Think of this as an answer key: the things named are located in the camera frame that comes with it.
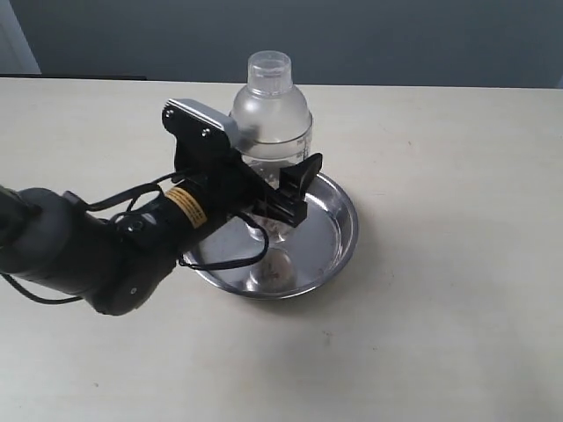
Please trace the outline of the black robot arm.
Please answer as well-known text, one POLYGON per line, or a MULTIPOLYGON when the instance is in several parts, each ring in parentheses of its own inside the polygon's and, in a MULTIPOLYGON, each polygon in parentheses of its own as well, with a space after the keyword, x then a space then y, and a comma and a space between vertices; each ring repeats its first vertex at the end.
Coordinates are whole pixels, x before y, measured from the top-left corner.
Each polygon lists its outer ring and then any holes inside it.
POLYGON ((281 169, 272 187, 243 159, 236 121, 192 99, 162 111, 174 136, 172 187, 158 180, 88 203, 45 188, 1 191, 1 274, 15 289, 31 281, 88 302, 98 313, 138 309, 185 255, 233 218, 300 225, 319 174, 316 153, 281 169))

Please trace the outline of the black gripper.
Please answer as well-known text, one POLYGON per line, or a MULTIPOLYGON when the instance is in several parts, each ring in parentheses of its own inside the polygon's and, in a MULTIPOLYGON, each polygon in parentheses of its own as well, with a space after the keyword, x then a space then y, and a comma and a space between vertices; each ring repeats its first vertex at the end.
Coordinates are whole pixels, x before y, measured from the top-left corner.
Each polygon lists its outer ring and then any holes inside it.
POLYGON ((201 174, 204 195, 218 209, 250 212, 293 228, 307 218, 305 194, 322 168, 322 154, 281 168, 279 187, 274 189, 245 163, 238 146, 233 148, 220 129, 171 105, 164 106, 162 122, 176 139, 176 171, 201 174))

